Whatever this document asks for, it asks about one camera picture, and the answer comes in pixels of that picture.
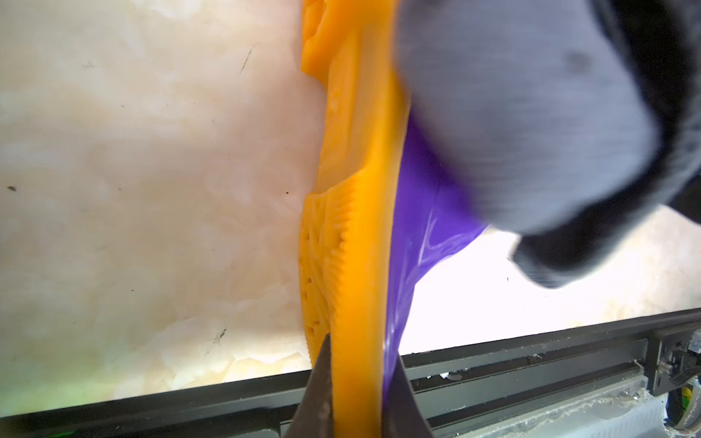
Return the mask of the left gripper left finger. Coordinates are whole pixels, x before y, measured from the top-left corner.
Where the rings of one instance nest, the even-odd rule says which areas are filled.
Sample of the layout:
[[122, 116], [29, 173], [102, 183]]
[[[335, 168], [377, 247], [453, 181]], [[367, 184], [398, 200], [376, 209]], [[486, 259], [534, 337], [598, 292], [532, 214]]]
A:
[[330, 334], [321, 344], [304, 392], [284, 438], [332, 438], [334, 419], [332, 407], [332, 351]]

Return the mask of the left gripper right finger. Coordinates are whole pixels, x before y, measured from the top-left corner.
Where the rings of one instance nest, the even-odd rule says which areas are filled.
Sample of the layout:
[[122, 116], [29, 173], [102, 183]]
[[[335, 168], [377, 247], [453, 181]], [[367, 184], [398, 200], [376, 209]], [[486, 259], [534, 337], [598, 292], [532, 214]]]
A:
[[392, 379], [383, 405], [383, 438], [433, 438], [423, 418], [405, 367], [400, 358], [395, 362]]

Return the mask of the purple boot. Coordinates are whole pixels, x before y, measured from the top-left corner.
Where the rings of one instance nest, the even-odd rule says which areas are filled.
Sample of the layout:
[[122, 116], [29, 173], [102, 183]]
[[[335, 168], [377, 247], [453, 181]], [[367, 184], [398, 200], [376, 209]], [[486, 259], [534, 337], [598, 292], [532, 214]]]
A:
[[383, 437], [414, 288], [484, 230], [411, 114], [392, 62], [397, 9], [302, 5], [301, 68], [327, 97], [301, 215], [299, 289], [312, 369], [330, 334], [336, 437]]

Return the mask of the grey cloth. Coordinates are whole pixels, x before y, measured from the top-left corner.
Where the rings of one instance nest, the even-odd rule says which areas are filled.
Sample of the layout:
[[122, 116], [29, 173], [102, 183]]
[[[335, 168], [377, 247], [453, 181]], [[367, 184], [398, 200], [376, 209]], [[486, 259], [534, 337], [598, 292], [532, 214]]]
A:
[[434, 153], [540, 286], [661, 205], [699, 221], [697, 1], [404, 1], [394, 53]]

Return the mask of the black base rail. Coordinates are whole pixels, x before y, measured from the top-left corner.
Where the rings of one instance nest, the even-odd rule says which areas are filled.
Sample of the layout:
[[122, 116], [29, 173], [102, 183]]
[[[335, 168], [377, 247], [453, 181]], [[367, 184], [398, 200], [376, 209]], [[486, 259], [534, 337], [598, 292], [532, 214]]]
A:
[[[700, 313], [685, 310], [401, 358], [434, 437], [688, 435]], [[284, 437], [310, 372], [6, 417], [5, 437]]]

